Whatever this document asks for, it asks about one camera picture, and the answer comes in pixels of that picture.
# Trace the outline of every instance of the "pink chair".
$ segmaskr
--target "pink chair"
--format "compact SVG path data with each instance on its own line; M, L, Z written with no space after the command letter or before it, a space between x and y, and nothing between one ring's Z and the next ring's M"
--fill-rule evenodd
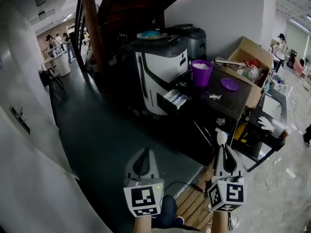
M295 63L294 63L294 67L293 67L293 71L297 72L298 73L298 78L301 77L301 75L303 74L303 71L304 71L304 67L301 65L299 59L297 57L295 57Z

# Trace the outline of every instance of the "purple bucket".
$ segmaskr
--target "purple bucket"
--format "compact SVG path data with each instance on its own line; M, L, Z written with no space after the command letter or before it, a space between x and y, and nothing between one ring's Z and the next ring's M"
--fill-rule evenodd
M205 64L209 67L209 69L196 68L193 64ZM213 64L205 60L194 60L191 62L191 69L193 85L198 87L207 86L210 74L213 70Z

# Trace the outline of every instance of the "sneaker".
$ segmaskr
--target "sneaker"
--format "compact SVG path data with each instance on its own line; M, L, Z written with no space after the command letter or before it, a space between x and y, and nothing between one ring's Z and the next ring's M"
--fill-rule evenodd
M176 219L175 219L175 223L177 225L184 225L185 224L185 220L181 216L177 216Z

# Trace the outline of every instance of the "wooden pallet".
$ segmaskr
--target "wooden pallet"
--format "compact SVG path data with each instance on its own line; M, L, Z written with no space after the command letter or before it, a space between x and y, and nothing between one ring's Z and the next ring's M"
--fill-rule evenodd
M213 165L214 161L198 174L199 180L196 185L201 189L205 189L205 181L209 181L214 175ZM176 199L176 203L176 214L185 220L185 225L195 227L201 231L211 228L213 213L209 212L209 199L204 198L203 193L188 187Z

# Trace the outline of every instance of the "concrete floor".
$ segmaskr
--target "concrete floor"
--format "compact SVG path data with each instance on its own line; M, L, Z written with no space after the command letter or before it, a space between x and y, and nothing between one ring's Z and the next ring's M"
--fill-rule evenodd
M128 109L102 97L76 60L69 67L71 73L62 78L65 92L59 92L62 100L52 98L65 153L83 193L107 226L114 233L132 232L134 218L126 205L123 179L125 165L137 151L154 150L164 187L191 181L202 165L160 141ZM174 184L165 194L174 195L183 186Z
M287 99L287 123L292 134L285 146L269 160L246 174L247 204L233 213L234 233L298 233L311 220L311 148L307 147L302 132L311 124L311 93L286 67L280 76L292 87ZM293 110L297 102L295 116Z

